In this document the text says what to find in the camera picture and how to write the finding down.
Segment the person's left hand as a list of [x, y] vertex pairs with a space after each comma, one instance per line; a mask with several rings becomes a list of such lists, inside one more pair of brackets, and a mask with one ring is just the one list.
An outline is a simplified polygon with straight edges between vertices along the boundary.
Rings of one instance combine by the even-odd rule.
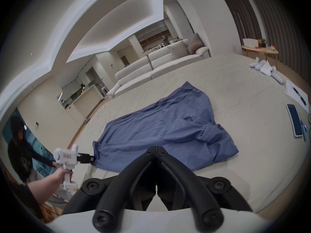
[[47, 177], [48, 183], [53, 186], [59, 186], [63, 183], [66, 174], [69, 174], [69, 177], [71, 178], [73, 171], [62, 167], [58, 168], [53, 174]]

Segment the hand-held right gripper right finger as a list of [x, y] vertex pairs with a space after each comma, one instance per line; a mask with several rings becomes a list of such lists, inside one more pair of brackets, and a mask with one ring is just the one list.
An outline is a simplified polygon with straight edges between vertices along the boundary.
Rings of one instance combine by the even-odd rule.
[[200, 232], [214, 232], [224, 223], [221, 208], [253, 212], [246, 199], [225, 177], [197, 176], [164, 147], [157, 147], [160, 198], [168, 210], [191, 208]]

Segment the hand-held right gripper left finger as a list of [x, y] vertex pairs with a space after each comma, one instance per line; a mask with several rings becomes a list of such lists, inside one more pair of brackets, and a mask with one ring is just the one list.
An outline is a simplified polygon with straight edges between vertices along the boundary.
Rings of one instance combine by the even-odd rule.
[[143, 211], [155, 196], [156, 178], [147, 174], [154, 167], [157, 147], [152, 146], [117, 176], [90, 178], [65, 206], [63, 215], [95, 210], [92, 224], [99, 232], [116, 231], [124, 209]]

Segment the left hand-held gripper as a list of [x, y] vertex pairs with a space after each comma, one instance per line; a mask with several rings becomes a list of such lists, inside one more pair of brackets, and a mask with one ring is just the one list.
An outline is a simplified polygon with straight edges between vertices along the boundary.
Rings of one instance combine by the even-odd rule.
[[[72, 145], [72, 149], [57, 148], [53, 152], [55, 161], [60, 164], [63, 169], [72, 171], [77, 164], [91, 164], [95, 165], [96, 158], [86, 153], [78, 153], [79, 146]], [[63, 186], [65, 189], [78, 190], [79, 186], [76, 182], [71, 181], [70, 173], [64, 175]]]

